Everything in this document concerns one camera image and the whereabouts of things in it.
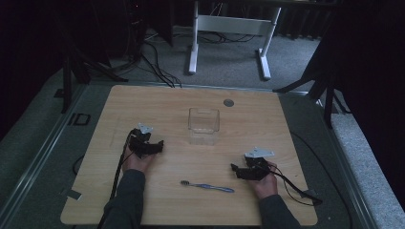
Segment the person's left hand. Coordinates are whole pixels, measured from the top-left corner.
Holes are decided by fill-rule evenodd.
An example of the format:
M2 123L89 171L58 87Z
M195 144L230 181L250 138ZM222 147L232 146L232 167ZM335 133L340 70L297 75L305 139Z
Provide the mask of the person's left hand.
M139 158L129 148L125 149L121 170L125 173L128 170L137 170L145 173L155 159L155 155Z

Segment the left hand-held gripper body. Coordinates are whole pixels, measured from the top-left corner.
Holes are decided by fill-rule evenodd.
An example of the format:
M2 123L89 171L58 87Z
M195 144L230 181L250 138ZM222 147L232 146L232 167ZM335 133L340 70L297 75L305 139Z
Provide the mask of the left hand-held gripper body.
M139 123L129 134L129 149L137 156L142 156L145 152L152 151L149 139L153 128Z

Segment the person's right hand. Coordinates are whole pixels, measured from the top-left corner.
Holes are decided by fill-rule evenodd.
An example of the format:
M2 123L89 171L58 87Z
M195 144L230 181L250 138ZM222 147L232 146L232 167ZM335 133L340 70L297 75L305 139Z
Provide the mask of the person's right hand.
M267 198L278 194L277 178L274 172L277 165L272 162L268 162L268 168L270 173L261 180L249 180L247 183L253 189L258 199Z

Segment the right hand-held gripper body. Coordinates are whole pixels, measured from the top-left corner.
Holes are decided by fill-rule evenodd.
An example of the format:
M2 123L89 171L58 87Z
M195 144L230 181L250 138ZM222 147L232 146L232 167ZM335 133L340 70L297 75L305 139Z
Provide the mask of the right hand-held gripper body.
M274 156L274 153L267 149L254 147L250 152L245 153L247 165L247 180L261 180L270 173L266 158Z

